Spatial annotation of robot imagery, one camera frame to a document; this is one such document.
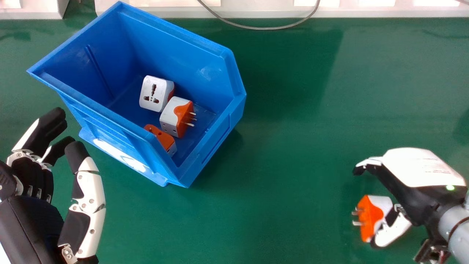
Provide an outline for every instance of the robotic hand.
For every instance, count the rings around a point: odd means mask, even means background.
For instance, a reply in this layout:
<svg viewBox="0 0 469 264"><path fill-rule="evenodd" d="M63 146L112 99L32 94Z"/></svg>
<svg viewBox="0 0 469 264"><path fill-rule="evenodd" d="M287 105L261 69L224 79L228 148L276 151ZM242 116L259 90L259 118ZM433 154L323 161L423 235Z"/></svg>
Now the robotic hand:
<svg viewBox="0 0 469 264"><path fill-rule="evenodd" d="M83 143L65 137L65 112L55 108L37 119L6 163L0 161L0 263L97 264L96 250L106 201L101 177ZM63 221L51 205L50 167L63 155L74 175L72 199Z"/></svg>
<svg viewBox="0 0 469 264"><path fill-rule="evenodd" d="M358 215L362 240L385 247L412 225L425 226L428 239L414 257L418 263L442 264L453 254L469 264L469 193L464 178L429 150L396 148L358 163L353 173L376 175L389 197L365 195Z"/></svg>

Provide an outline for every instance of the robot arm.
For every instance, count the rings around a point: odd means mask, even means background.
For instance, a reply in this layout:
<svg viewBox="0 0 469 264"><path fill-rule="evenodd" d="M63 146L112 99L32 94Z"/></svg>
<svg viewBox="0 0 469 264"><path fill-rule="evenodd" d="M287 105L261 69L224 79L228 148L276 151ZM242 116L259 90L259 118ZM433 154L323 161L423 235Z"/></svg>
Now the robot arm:
<svg viewBox="0 0 469 264"><path fill-rule="evenodd" d="M84 145L65 137L65 112L55 108L37 119L0 162L0 262L96 264L106 212L101 177ZM67 156L73 172L72 199L63 221L50 203L51 167Z"/></svg>
<svg viewBox="0 0 469 264"><path fill-rule="evenodd" d="M469 210L462 206L468 189L459 173L431 151L419 148L390 149L382 157L371 157L358 163L353 173L361 175L365 171L375 175L401 205L402 217L397 218L399 221L393 226L404 227L407 220L427 229L429 238L415 261L443 263L453 253L460 263L469 263L467 254L456 250L456 243L451 242L450 236L469 227ZM374 235L378 237L383 230ZM402 231L397 228L392 233L397 238Z"/></svg>

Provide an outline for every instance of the white adapter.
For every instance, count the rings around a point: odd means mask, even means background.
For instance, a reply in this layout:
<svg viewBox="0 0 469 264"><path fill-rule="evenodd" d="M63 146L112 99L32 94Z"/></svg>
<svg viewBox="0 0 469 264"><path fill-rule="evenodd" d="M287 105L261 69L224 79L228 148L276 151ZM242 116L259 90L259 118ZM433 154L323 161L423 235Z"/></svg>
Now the white adapter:
<svg viewBox="0 0 469 264"><path fill-rule="evenodd" d="M195 119L194 103L187 99L173 96L159 117L161 129L177 138L182 138L187 127L194 127Z"/></svg>
<svg viewBox="0 0 469 264"><path fill-rule="evenodd" d="M147 75L140 92L140 107L161 112L173 94L174 82Z"/></svg>

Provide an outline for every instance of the blue storage container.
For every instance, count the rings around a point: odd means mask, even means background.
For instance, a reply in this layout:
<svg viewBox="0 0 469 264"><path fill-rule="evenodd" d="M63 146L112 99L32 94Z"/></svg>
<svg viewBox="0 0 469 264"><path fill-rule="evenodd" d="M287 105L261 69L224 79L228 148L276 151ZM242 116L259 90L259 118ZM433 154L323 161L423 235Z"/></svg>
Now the blue storage container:
<svg viewBox="0 0 469 264"><path fill-rule="evenodd" d="M189 187L239 122L246 91L231 50L118 2L30 69L57 91L80 137L155 183ZM171 158L143 127L160 113L139 107L143 78L172 80L197 121Z"/></svg>

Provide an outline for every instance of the green table surface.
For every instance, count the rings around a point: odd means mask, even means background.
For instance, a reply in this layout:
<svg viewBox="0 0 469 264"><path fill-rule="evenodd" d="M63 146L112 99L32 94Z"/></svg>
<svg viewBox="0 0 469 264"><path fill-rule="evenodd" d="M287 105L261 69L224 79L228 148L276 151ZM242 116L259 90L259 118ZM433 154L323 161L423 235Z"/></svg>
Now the green table surface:
<svg viewBox="0 0 469 264"><path fill-rule="evenodd" d="M64 20L0 21L0 155L39 115L65 108L26 70L95 17L92 1L73 0ZM422 227L384 250L361 242L351 210L388 192L351 171L419 147L469 175L469 19L310 19L283 31L171 21L233 50L244 116L189 189L160 187L86 144L106 191L101 263L412 263ZM77 137L67 114L65 134ZM65 159L54 175L65 216Z"/></svg>

